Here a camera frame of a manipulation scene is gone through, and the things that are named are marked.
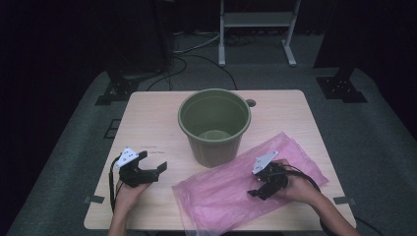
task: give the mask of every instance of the wooden table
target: wooden table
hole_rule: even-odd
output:
[[[322,192],[330,199],[344,193],[328,156],[304,93],[300,90],[237,90],[245,99],[257,103],[251,108],[252,122],[243,135],[238,154],[284,132],[313,158],[329,183]],[[111,162],[125,147],[136,152],[147,150],[140,161],[143,169],[154,169],[164,161],[168,169],[141,196],[131,213],[128,228],[141,230],[183,230],[180,211],[171,187],[205,171],[194,158],[186,135],[181,131],[177,113],[182,101],[193,91],[135,92],[130,97],[113,146],[95,190],[105,197],[102,204],[91,203],[85,219],[88,229],[108,229],[112,217],[108,172]],[[115,183],[118,170],[114,170]],[[356,227],[348,204],[337,205],[343,216]],[[319,218],[307,205],[292,203],[263,215],[236,230],[321,230]]]

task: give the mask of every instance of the metal shelf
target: metal shelf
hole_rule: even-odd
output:
[[[297,66],[289,43],[294,32],[298,10],[301,0],[296,0],[292,12],[266,12],[266,13],[225,13],[224,0],[220,5],[220,42],[218,44],[218,65],[226,65],[224,52],[224,28],[247,28],[247,27],[288,27],[288,34],[281,41],[284,53],[291,67]]]
[[[282,13],[224,13],[224,26],[243,27],[289,27],[291,12]]]

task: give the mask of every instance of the black cable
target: black cable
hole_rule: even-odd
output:
[[[165,76],[165,80],[168,83],[168,89],[173,90],[174,85],[171,84],[171,75],[169,74],[169,72],[167,72],[167,74],[168,74],[168,76]]]
[[[270,174],[269,176],[272,176],[272,175],[279,175],[279,174],[290,174],[290,175],[296,175],[296,176],[300,176],[300,177],[303,177],[303,178],[305,178],[305,179],[307,179],[312,185],[313,185],[313,187],[315,187],[319,192],[320,192],[320,188],[319,188],[319,186],[316,184],[316,182],[310,177],[310,176],[308,176],[308,175],[306,175],[306,174],[304,174],[303,173],[303,171],[301,171],[300,169],[298,169],[297,167],[295,167],[295,166],[292,166],[292,165],[280,165],[280,166],[288,166],[288,167],[291,167],[291,168],[294,168],[294,169],[296,169],[297,171],[291,171],[291,170],[286,170],[286,171],[282,171],[282,172],[277,172],[277,173],[273,173],[273,174]],[[381,232],[381,230],[379,230],[377,227],[375,227],[375,226],[373,226],[372,224],[370,224],[370,223],[368,223],[367,221],[365,221],[365,220],[363,220],[363,219],[361,219],[361,218],[359,218],[359,217],[357,217],[357,216],[355,216],[355,215],[353,215],[353,217],[355,218],[355,219],[357,219],[358,221],[360,221],[360,222],[362,222],[363,224],[365,224],[366,226],[368,226],[368,227],[370,227],[371,229],[373,229],[375,232],[377,232],[379,235],[381,235],[381,236],[384,236],[384,234],[383,234],[383,232]],[[327,228],[326,228],[326,226],[322,223],[322,221],[321,221],[321,225],[322,225],[322,228],[324,229],[324,231],[326,232],[326,234],[327,235],[334,235],[334,234],[332,234]]]
[[[138,76],[138,77],[136,77],[134,79],[126,79],[126,80],[129,81],[129,82],[142,82],[142,81],[145,81],[145,80],[149,80],[149,79],[155,78],[155,77],[157,77],[157,76],[159,76],[161,74],[163,74],[163,71],[162,70],[158,70],[156,72],[149,73],[148,75]]]
[[[208,58],[206,58],[206,57],[199,56],[199,55],[182,55],[182,57],[198,57],[198,58],[201,58],[201,59],[204,59],[204,60],[206,60],[206,61],[211,62],[211,63],[212,63],[212,64],[214,64],[216,67],[220,68],[222,71],[224,71],[225,73],[227,73],[227,75],[229,75],[229,77],[230,77],[231,81],[233,82],[233,85],[234,85],[234,87],[235,87],[235,90],[238,90],[238,88],[237,88],[237,86],[236,86],[236,82],[235,82],[235,80],[234,80],[233,76],[232,76],[232,75],[231,75],[228,71],[226,71],[223,67],[219,66],[217,63],[215,63],[215,62],[211,61],[210,59],[208,59]]]
[[[257,38],[255,35],[251,35],[253,38],[252,40],[248,39],[249,36],[241,36],[241,35],[231,35],[225,38],[224,44],[229,47],[243,47],[252,43],[257,42]]]
[[[246,7],[243,9],[242,12],[246,12],[246,10],[248,10],[248,8],[251,4],[252,4],[252,0],[249,0],[248,3],[246,4]]]
[[[110,165],[110,172],[108,173],[108,186],[110,188],[110,205],[111,205],[111,210],[114,212],[114,207],[116,205],[116,199],[114,197],[114,181],[113,181],[113,166],[116,163],[117,160],[119,160],[120,155],[117,156],[113,162],[111,162]]]
[[[383,232],[381,232],[381,230],[379,230],[377,227],[373,226],[372,224],[368,223],[367,221],[353,215],[353,217],[355,217],[355,219],[357,219],[358,221],[360,221],[361,223],[365,224],[366,226],[372,228],[375,232],[377,232],[379,235],[384,236]]]
[[[116,200],[117,199],[117,195],[119,195],[119,191],[120,191],[120,189],[122,188],[122,186],[123,186],[123,182],[120,184],[120,186],[119,186],[119,188],[117,189],[117,191],[116,191],[116,197],[114,197],[114,200]]]
[[[179,51],[174,50],[174,54],[175,55],[182,55],[182,54],[188,53],[190,51],[193,51],[193,50],[196,50],[196,49],[199,49],[199,48],[202,48],[202,47],[213,46],[216,42],[218,42],[219,37],[220,37],[220,34],[217,33],[217,35],[215,37],[213,37],[213,38],[211,38],[211,39],[209,39],[205,42],[202,42],[202,43],[200,43],[196,46],[193,46],[191,48],[184,49],[184,50],[179,50]]]
[[[177,72],[177,73],[174,73],[174,74],[172,74],[172,75],[169,75],[169,77],[173,77],[173,76],[176,76],[176,75],[178,75],[178,74],[180,74],[180,73],[182,73],[183,71],[185,71],[185,69],[187,68],[187,62],[184,60],[184,59],[182,59],[182,58],[178,58],[178,57],[174,57],[175,59],[178,59],[178,60],[180,60],[180,61],[182,61],[183,63],[184,63],[184,67],[179,71],[179,72]],[[160,78],[159,80],[157,80],[157,81],[155,81],[155,82],[153,82],[148,88],[147,88],[147,91],[149,91],[150,90],[150,88],[152,88],[154,85],[156,85],[156,83],[158,83],[158,82],[160,82],[160,81],[162,81],[162,80],[165,80],[167,77],[166,76],[164,76],[164,77],[162,77],[162,78]]]

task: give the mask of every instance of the shelf leg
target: shelf leg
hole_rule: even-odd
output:
[[[300,9],[301,0],[295,2],[294,11],[292,12],[292,17],[289,23],[288,35],[286,39],[282,40],[282,46],[284,48],[285,55],[288,59],[288,64],[291,67],[296,67],[297,63],[295,62],[294,55],[292,54],[289,43],[291,42],[292,33],[294,32],[295,23],[297,22],[298,10]]]
[[[224,54],[224,0],[220,2],[220,41],[218,43],[218,65],[226,65]]]

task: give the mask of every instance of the plastic bag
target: plastic bag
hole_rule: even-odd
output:
[[[278,150],[274,159],[286,158],[319,186],[328,182],[301,147],[280,133],[231,162],[193,175],[172,187],[187,236],[221,235],[290,203],[277,195],[263,201],[247,193],[263,185],[252,174],[255,158],[274,150]]]

